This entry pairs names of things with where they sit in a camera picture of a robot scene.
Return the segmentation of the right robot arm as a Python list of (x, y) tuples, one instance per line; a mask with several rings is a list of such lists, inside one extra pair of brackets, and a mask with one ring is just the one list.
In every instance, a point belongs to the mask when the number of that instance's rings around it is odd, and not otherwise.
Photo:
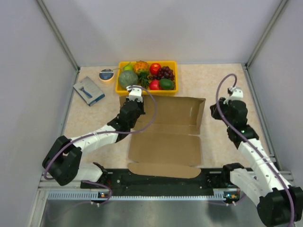
[(221, 182), (238, 186), (255, 204), (259, 218), (267, 227), (292, 225), (303, 214), (303, 190), (292, 186), (278, 171), (264, 151), (259, 136), (247, 123), (248, 110), (241, 100), (221, 97), (210, 106), (211, 116), (224, 121), (227, 133), (255, 174), (253, 178), (239, 163), (223, 166)]

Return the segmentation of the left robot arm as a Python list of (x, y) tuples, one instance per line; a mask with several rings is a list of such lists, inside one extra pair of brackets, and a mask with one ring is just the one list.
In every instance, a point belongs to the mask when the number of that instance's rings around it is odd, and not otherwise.
[(55, 180), (60, 186), (74, 180), (90, 181), (99, 188), (105, 186), (105, 168), (96, 162), (81, 163), (82, 157), (105, 145), (123, 140), (132, 133), (131, 129), (144, 114), (143, 98), (127, 97), (119, 114), (100, 129), (71, 139), (58, 137), (43, 160), (44, 178)]

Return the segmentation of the brown cardboard box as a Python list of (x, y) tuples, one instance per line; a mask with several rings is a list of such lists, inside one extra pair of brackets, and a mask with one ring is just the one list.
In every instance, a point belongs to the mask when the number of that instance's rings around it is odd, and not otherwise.
[[(201, 170), (200, 126), (204, 98), (144, 96), (131, 136), (128, 169), (137, 175), (195, 178)], [(138, 132), (148, 123), (147, 129)]]

